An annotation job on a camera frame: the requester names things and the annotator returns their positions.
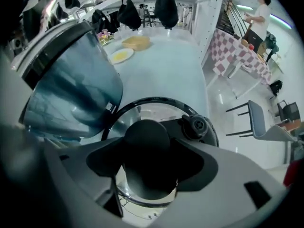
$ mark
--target chair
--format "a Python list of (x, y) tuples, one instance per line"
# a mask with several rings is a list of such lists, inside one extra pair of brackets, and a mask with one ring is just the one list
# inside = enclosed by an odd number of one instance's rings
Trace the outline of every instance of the chair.
[[(282, 108), (280, 105), (282, 102), (285, 103), (284, 108)], [(281, 122), (289, 123), (294, 120), (300, 119), (300, 112), (296, 102), (293, 102), (288, 105), (286, 101), (281, 101), (277, 104), (277, 107), (279, 108), (279, 113), (277, 116), (280, 116)]]
[(252, 133), (248, 135), (242, 135), (240, 136), (240, 138), (253, 136), (255, 139), (266, 140), (266, 141), (282, 141), (282, 142), (297, 141), (296, 138), (291, 136), (288, 132), (286, 132), (284, 129), (282, 129), (277, 125), (270, 127), (266, 131), (263, 109), (253, 101), (248, 101), (247, 103), (229, 109), (226, 112), (230, 112), (244, 106), (248, 106), (248, 111), (238, 114), (238, 116), (249, 114), (250, 130), (238, 132), (238, 133), (230, 133), (230, 134), (226, 134), (226, 136)]
[(137, 12), (139, 14), (139, 17), (142, 20), (143, 27), (145, 27), (146, 22), (147, 22), (147, 24), (150, 23), (150, 27), (152, 27), (151, 17), (150, 17), (150, 14), (149, 14), (148, 10), (138, 9)]

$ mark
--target black cable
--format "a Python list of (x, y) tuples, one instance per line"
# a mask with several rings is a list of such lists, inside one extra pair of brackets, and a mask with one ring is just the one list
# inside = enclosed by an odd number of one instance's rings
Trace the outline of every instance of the black cable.
[(133, 214), (134, 216), (138, 217), (138, 218), (142, 218), (142, 219), (146, 219), (146, 220), (152, 220), (151, 218), (144, 218), (138, 215)]
[(124, 206), (126, 206), (127, 205), (127, 203), (128, 203), (129, 201), (128, 200), (126, 200), (126, 203), (125, 204), (123, 204), (123, 205), (121, 205), (120, 207), (124, 207)]

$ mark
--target red object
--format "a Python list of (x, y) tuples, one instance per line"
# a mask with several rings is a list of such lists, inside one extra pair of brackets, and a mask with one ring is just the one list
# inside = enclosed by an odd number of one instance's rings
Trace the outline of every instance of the red object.
[(252, 45), (252, 44), (249, 44), (248, 48), (249, 48), (250, 50), (253, 50), (253, 49), (255, 48), (255, 46)]
[(289, 187), (295, 181), (302, 162), (303, 159), (300, 159), (289, 164), (283, 181), (286, 187)]

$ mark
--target flowers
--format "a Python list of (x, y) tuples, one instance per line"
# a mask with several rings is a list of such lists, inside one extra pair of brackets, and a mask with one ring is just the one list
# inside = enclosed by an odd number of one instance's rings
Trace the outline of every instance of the flowers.
[(100, 33), (97, 34), (97, 37), (100, 44), (103, 46), (109, 43), (110, 40), (114, 39), (114, 35), (107, 29), (103, 29)]

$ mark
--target white wall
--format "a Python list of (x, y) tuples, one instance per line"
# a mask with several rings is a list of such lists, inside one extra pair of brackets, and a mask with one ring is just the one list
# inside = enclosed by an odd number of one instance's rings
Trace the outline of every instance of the white wall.
[(279, 100), (287, 103), (296, 102), (301, 119), (304, 119), (304, 47), (301, 38), (295, 31), (287, 31), (270, 24), (268, 31), (275, 35), (279, 54), (282, 57), (280, 66), (283, 74), (280, 79), (283, 87), (278, 95)]

